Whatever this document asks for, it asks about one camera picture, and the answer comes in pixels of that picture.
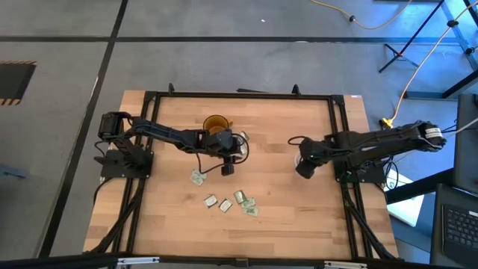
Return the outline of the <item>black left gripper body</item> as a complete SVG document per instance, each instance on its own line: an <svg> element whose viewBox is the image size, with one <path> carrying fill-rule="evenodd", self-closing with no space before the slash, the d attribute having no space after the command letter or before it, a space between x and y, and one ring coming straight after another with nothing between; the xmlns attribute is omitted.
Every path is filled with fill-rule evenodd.
<svg viewBox="0 0 478 269"><path fill-rule="evenodd" d="M246 138L233 133L231 129L208 133L205 139L205 154L222 159L221 175L230 176L235 171L234 165L246 157Z"/></svg>

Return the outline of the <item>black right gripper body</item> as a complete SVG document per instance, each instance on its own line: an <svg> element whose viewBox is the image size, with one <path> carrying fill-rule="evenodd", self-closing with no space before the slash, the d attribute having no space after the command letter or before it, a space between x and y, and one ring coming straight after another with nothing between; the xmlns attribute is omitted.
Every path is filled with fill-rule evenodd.
<svg viewBox="0 0 478 269"><path fill-rule="evenodd" d="M296 166L298 174L310 179L314 175L314 170L331 160L332 151L326 145L324 140L312 140L309 137L304 137L299 144L300 159Z"/></svg>

